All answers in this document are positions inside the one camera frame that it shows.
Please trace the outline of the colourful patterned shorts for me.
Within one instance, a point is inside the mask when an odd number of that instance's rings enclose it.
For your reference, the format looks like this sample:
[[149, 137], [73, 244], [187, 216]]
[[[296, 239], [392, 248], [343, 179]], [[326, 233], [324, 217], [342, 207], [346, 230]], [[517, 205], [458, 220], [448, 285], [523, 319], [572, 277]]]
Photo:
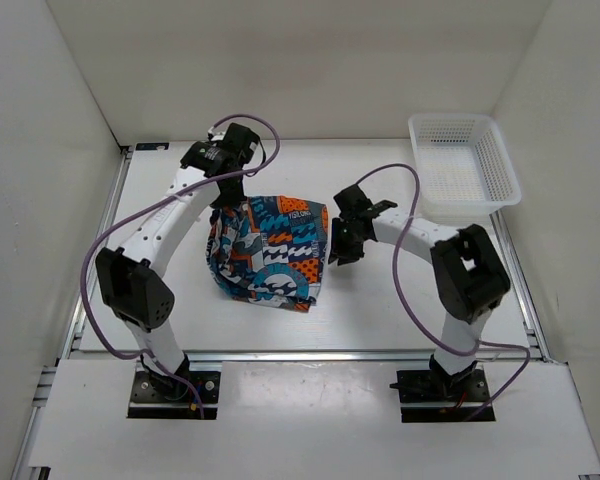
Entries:
[[212, 212], [206, 263], [231, 299], [306, 313], [321, 289], [328, 232], [322, 203], [251, 196]]

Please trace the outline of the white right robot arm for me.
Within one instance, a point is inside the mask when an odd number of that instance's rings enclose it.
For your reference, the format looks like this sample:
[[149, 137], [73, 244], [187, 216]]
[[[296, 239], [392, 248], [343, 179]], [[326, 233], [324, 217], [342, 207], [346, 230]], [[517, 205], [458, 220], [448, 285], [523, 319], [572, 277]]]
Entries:
[[[397, 208], [340, 214], [332, 220], [331, 230], [330, 263], [345, 265], [362, 259], [367, 241], [393, 247], [391, 274], [398, 298], [416, 328], [436, 346], [429, 361], [430, 390], [440, 399], [456, 397], [476, 367], [487, 320], [511, 288], [489, 234], [477, 224], [456, 230]], [[416, 316], [401, 288], [401, 252], [426, 261], [433, 270], [445, 310], [439, 337]]]

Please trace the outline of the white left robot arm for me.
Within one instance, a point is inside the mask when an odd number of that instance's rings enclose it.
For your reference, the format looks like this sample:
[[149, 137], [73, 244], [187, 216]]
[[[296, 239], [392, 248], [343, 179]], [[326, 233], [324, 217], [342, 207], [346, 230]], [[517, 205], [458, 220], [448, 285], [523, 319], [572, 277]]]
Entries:
[[119, 246], [95, 258], [103, 303], [131, 332], [150, 385], [168, 400], [194, 390], [190, 364], [169, 319], [175, 295], [163, 277], [180, 243], [210, 206], [234, 206], [245, 198], [243, 167], [261, 141], [228, 134], [196, 142], [185, 153], [163, 198]]

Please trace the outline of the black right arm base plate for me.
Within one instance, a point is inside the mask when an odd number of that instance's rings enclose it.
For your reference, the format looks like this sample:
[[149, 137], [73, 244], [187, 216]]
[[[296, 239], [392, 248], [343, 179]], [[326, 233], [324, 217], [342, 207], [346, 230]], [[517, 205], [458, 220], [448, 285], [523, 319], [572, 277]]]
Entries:
[[434, 384], [429, 370], [398, 370], [390, 385], [398, 392], [403, 423], [493, 422], [493, 407], [475, 412], [491, 397], [483, 370], [475, 370], [448, 393]]

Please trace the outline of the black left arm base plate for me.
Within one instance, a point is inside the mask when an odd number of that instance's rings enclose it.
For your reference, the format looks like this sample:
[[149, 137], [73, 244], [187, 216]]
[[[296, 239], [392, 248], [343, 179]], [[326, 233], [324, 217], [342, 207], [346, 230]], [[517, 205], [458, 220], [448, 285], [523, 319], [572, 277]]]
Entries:
[[138, 368], [131, 387], [127, 417], [154, 420], [215, 420], [218, 412], [221, 372], [193, 370], [190, 372], [190, 381], [200, 396], [204, 416], [201, 416], [201, 410], [194, 402], [191, 393], [168, 399], [150, 384], [149, 374]]

